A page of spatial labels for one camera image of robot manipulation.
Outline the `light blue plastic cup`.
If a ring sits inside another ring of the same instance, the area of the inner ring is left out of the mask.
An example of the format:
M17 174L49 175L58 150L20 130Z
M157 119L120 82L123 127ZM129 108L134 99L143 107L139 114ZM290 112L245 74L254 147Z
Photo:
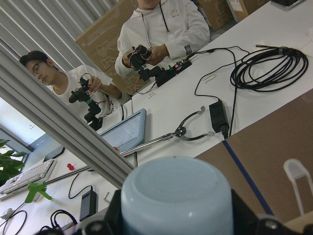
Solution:
M121 190L127 235L232 235L231 188L214 166L164 157L134 169Z

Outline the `blue teach pendant tablet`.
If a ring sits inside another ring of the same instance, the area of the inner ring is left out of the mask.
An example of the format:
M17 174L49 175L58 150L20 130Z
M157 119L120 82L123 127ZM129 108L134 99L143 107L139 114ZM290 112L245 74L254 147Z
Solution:
M140 109L101 133L100 136L120 152L134 148L144 142L146 115L146 110Z

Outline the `black power adapter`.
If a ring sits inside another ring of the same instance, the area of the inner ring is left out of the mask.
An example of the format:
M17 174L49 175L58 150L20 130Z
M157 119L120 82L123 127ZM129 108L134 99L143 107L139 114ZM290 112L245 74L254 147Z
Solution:
M218 100L217 102L210 104L209 112L213 130L216 133L221 132L224 139L227 139L229 132L229 123L223 102L221 100Z

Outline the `seated person white shirt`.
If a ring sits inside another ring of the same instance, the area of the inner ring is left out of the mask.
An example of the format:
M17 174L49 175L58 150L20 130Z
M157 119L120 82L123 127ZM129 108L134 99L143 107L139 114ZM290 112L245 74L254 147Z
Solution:
M66 105L70 106L80 117L87 114L89 106L85 102L76 101L69 103L71 91L81 87L80 77L84 73L90 73L83 76L89 80L89 93L91 98L96 101L111 100L113 107L118 108L121 104L131 100L129 94L120 91L112 81L112 78L105 73L94 69L88 65L80 65L72 70L60 71L54 66L54 62L41 51L31 51L23 55L19 62L25 66L37 79L44 85L51 86L52 92L59 97ZM101 113L96 116L102 117L109 112L108 103L99 104Z

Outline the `cardboard box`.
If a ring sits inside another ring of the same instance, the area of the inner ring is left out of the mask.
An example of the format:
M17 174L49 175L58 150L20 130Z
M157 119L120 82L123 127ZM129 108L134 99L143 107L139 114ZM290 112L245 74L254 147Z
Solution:
M232 20L243 20L268 0L195 0L194 3L211 29L217 31Z
M122 78L115 71L115 61L118 57L117 39L125 21L137 8L135 0L120 0L104 16L97 19L81 36L76 39L77 45L113 83L128 94L134 94L150 80L138 80L138 73Z

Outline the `white keyboard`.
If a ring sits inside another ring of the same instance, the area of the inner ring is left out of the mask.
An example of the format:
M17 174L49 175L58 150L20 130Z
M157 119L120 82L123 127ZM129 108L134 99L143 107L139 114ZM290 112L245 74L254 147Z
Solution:
M47 180L56 163L56 159L50 159L8 179L5 184L0 187L0 200L3 201L20 191L27 190L27 186L30 183L42 183Z

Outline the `long reach grabber tool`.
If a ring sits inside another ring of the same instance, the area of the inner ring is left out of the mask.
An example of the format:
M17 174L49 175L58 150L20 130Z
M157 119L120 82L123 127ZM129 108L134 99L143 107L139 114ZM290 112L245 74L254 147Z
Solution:
M183 126L184 123L190 118L192 117L193 115L201 115L203 112L205 111L205 107L204 106L201 106L201 109L199 111L196 111L196 112L193 112L191 113L190 115L188 115L180 124L179 126L177 127L177 129L173 132L173 133L168 133L168 134L165 134L161 137L158 137L156 139L153 139L151 141L148 141L146 143L143 143L143 144L140 144L140 145L137 145L133 148L129 148L125 151L118 151L120 156L128 156L130 154L133 154L134 152L138 152L138 151L141 151L142 149L146 148L146 147L150 147L154 144L157 144L157 143L160 143L162 141L166 141L166 140L169 140L173 137L177 137L177 138L181 138L182 140L184 141L195 141L195 140L198 140L198 139L201 139L205 136L214 136L214 133L213 132L208 132L208 133L205 133L205 134L202 134L202 135L199 135L199 136L196 136L196 137L186 137L185 134L186 134L186 128ZM30 183L28 184L28 195L25 199L25 203L31 203L33 202L35 199L35 196L36 194L41 194L43 197L45 197L46 199L48 200L51 200L52 197L49 196L47 193L46 193L46 186L47 185L50 185L50 184L53 184L55 182L58 182L60 180L63 180L63 179L66 179L68 177L71 177L73 175L76 175L76 174L79 174L83 171L87 171L87 170L90 170L91 167L89 166L84 166L78 170L74 170L70 173L66 173L64 175L61 175L55 179L52 179L52 180L49 180L47 182L43 182L43 183Z

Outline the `green potted plant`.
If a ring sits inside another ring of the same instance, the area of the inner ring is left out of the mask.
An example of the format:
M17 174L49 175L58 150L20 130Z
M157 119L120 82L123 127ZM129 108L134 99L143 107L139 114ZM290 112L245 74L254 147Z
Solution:
M26 156L25 152L16 152L14 150L6 150L0 154L0 185L3 186L6 181L19 175L20 170L24 167L22 160L17 158L23 158Z

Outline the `aluminium frame post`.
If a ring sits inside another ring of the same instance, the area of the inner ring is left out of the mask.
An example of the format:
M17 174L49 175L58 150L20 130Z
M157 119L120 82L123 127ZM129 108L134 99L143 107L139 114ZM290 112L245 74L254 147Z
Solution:
M0 96L120 189L134 166L47 88L55 71L50 59L23 66L1 47Z

